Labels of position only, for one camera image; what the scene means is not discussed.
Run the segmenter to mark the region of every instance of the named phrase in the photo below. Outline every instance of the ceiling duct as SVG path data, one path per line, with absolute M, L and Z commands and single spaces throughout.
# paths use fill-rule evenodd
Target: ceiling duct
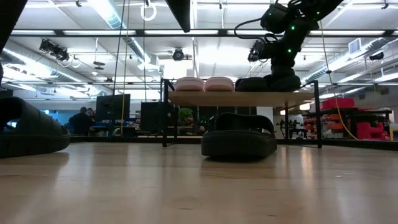
M 91 79 L 83 75 L 80 75 L 76 72 L 73 72 L 68 68 L 63 68 L 62 66 L 58 65 L 56 62 L 53 62 L 45 57 L 42 57 L 30 50 L 27 50 L 26 48 L 23 48 L 11 41 L 7 42 L 3 52 L 12 55 L 14 58 L 18 58 L 18 61 L 20 62 L 22 61 L 25 65 L 29 66 L 29 63 L 32 62 L 37 67 L 41 68 L 42 70 L 45 70 L 44 72 L 49 71 L 49 73 L 51 74 L 58 74 L 60 77 L 58 77 L 56 81 L 59 81 L 58 79 L 64 80 L 68 78 L 69 80 L 73 80 L 73 82 L 76 82 L 77 85 L 79 85 L 78 82 L 92 82 Z M 93 88 L 96 88 L 98 91 L 103 91 L 107 95 L 112 94 L 112 90 L 106 88 L 105 86 L 98 85 L 98 86 L 93 86 Z
M 116 9 L 116 5 L 112 0 L 88 0 L 90 5 L 97 11 L 97 13 L 105 20 L 105 22 L 112 29 L 126 29 L 126 25 L 121 20 L 121 16 L 119 15 L 118 10 Z M 121 37 L 125 43 L 130 47 L 130 49 L 137 56 L 138 60 L 141 63 L 150 63 L 151 58 L 144 52 L 142 47 L 138 44 L 138 42 L 133 37 Z
M 0 62 L 2 64 L 14 64 L 14 65 L 25 65 L 25 62 L 10 53 L 3 50 L 0 54 Z
M 331 71 L 338 70 L 340 68 L 343 68 L 351 63 L 353 63 L 356 58 L 359 57 L 367 57 L 370 56 L 374 53 L 376 53 L 378 50 L 381 49 L 386 49 L 388 46 L 390 46 L 392 43 L 394 43 L 398 39 L 394 38 L 378 38 L 376 40 L 374 39 L 360 39 L 361 42 L 361 48 L 360 50 L 356 50 L 353 54 L 349 52 L 349 49 L 343 51 L 342 53 L 334 56 L 333 58 L 328 59 L 329 63 L 329 69 Z M 326 63 L 320 65 L 317 68 L 314 68 L 311 70 L 309 73 L 310 75 L 305 77 L 306 82 L 310 82 L 313 80 L 316 80 L 324 75 L 327 75 L 327 65 Z

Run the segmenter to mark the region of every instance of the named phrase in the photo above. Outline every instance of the ceiling pipe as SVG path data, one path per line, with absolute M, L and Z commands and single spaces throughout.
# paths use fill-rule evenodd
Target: ceiling pipe
M 127 29 L 112 0 L 87 0 L 112 29 Z M 133 37 L 122 37 L 141 63 L 150 63 L 150 57 Z
M 330 58 L 325 59 L 328 60 L 329 69 L 331 71 L 336 71 L 340 68 L 343 68 L 353 62 L 355 62 L 356 58 L 367 57 L 372 55 L 374 52 L 386 49 L 388 46 L 393 44 L 396 40 L 394 38 L 378 38 L 376 40 L 369 40 L 365 43 L 362 43 L 361 50 L 354 54 L 349 53 L 349 49 L 343 51 L 342 53 Z M 316 80 L 324 75 L 327 75 L 328 67 L 326 63 L 312 69 L 309 73 L 310 75 L 305 77 L 304 80 L 306 82 L 310 82 Z
M 33 61 L 37 61 L 36 63 L 41 65 L 42 67 L 50 70 L 51 73 L 61 75 L 64 77 L 67 77 L 74 82 L 93 82 L 93 80 L 80 75 L 76 72 L 73 72 L 72 70 L 68 68 L 63 68 L 62 66 L 59 66 L 56 62 L 53 62 L 45 57 L 42 57 L 41 55 L 38 55 L 37 53 L 34 53 L 26 48 L 23 48 L 12 41 L 9 41 L 6 44 L 6 47 L 4 48 L 4 51 L 7 52 L 8 54 L 13 55 L 14 57 L 19 58 L 19 60 L 24 61 L 23 58 L 25 57 Z M 112 91 L 109 88 L 106 88 L 104 86 L 93 86 L 93 88 L 97 88 L 99 91 L 104 91 L 106 94 L 112 94 Z

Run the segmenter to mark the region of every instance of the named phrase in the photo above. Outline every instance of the air vent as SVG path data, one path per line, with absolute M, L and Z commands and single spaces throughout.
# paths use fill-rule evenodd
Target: air vent
M 348 44 L 348 49 L 350 54 L 354 54 L 356 52 L 359 52 L 361 50 L 361 39 L 358 38 L 351 43 Z
M 390 94 L 390 89 L 385 88 L 380 91 L 380 95 L 388 95 Z

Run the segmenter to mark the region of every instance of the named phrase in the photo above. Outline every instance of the fluorescent light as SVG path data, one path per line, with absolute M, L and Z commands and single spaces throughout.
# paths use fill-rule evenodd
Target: fluorescent light
M 142 64 L 138 65 L 137 68 L 139 70 L 141 70 L 141 71 L 144 71 L 144 70 L 157 70 L 157 71 L 159 71 L 159 69 L 160 69 L 159 66 L 153 65 L 151 63 L 142 63 Z
M 228 35 L 235 35 L 233 30 L 228 30 L 226 32 Z M 236 33 L 238 35 L 265 35 L 268 34 L 269 31 L 267 30 L 237 30 Z
M 54 30 L 13 30 L 11 35 L 55 35 Z
M 327 99 L 327 98 L 331 98 L 334 97 L 335 95 L 333 93 L 328 93 L 328 94 L 324 94 L 319 96 L 319 99 Z
M 127 31 L 122 30 L 65 30 L 63 31 L 65 35 L 126 35 Z M 135 30 L 129 30 L 129 35 L 135 35 Z
M 311 105 L 309 103 L 300 105 L 300 110 L 301 111 L 307 111 L 307 110 L 310 110 L 310 109 L 311 109 Z
M 75 90 L 70 90 L 68 88 L 57 88 L 57 92 L 67 95 L 67 96 L 72 96 L 75 98 L 87 98 L 88 97 L 84 93 L 80 93 L 79 91 L 75 91 Z
M 184 33 L 182 30 L 146 30 L 149 35 L 216 35 L 218 30 L 191 30 Z
M 384 75 L 380 78 L 375 79 L 375 82 L 384 82 L 384 81 L 388 81 L 388 80 L 393 80 L 398 78 L 398 73 L 393 73 L 393 74 L 389 74 L 389 75 Z
M 8 84 L 8 85 L 16 87 L 16 88 L 21 88 L 23 90 L 36 91 L 35 88 L 33 88 L 33 87 L 29 86 L 29 85 L 25 85 L 25 84 L 18 84 L 18 85 Z
M 338 81 L 338 83 L 349 82 L 349 81 L 352 81 L 360 76 L 361 76 L 360 74 L 350 75 L 350 76 Z
M 324 30 L 323 35 L 382 35 L 384 30 Z M 322 35 L 321 30 L 313 30 L 310 35 Z
M 344 94 L 355 93 L 355 92 L 357 92 L 357 91 L 359 91 L 359 90 L 363 90 L 364 88 L 365 88 L 365 87 L 355 88 L 355 89 L 353 89 L 353 90 L 350 90 L 350 91 L 345 92 Z
M 5 78 L 9 78 L 11 80 L 19 80 L 19 81 L 40 81 L 40 79 L 35 78 L 32 75 L 24 74 L 21 72 L 17 72 L 14 69 L 4 67 L 4 75 Z
M 378 83 L 379 86 L 398 86 L 398 83 Z
M 373 83 L 338 83 L 338 86 L 371 86 Z

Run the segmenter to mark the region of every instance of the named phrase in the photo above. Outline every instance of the black cable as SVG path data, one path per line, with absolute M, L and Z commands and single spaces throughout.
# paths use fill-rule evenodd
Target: black cable
M 246 21 L 246 22 L 240 23 L 240 24 L 237 25 L 237 26 L 235 27 L 235 29 L 234 29 L 234 34 L 235 34 L 235 36 L 238 37 L 239 39 L 243 39 L 243 40 L 261 40 L 261 42 L 263 42 L 264 44 L 267 44 L 266 41 L 265 41 L 263 38 L 260 38 L 260 37 L 243 37 L 243 36 L 241 36 L 241 35 L 239 35 L 239 34 L 236 33 L 236 31 L 238 30 L 239 27 L 241 27 L 241 26 L 243 26 L 243 25 L 246 25 L 246 24 L 249 24 L 249 23 L 252 23 L 252 22 L 260 21 L 261 19 L 262 19 L 262 18 L 252 19 L 252 20 L 250 20 L 250 21 Z
M 114 80 L 113 80 L 113 99 L 114 99 L 114 92 L 116 90 L 116 76 L 118 74 L 118 64 L 119 64 L 119 51 L 120 51 L 120 41 L 122 38 L 122 31 L 123 31 L 123 19 L 124 19 L 124 8 L 126 7 L 126 0 L 123 0 L 123 9 L 122 9 L 122 18 L 120 21 L 120 30 L 119 30 L 119 42 L 118 42 L 118 52 L 116 54 L 116 66 L 114 68 Z

